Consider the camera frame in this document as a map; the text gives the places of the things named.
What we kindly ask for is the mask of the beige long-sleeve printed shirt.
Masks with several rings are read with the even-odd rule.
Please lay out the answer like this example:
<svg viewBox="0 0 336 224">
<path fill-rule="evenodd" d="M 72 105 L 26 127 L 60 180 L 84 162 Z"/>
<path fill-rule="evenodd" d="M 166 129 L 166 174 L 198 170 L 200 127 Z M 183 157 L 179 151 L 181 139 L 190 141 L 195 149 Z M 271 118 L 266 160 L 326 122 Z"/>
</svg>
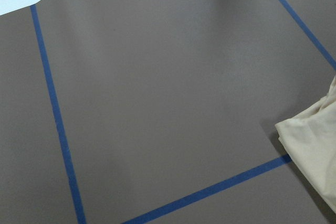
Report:
<svg viewBox="0 0 336 224">
<path fill-rule="evenodd" d="M 335 79 L 326 96 L 275 128 L 295 165 L 335 211 Z"/>
</svg>

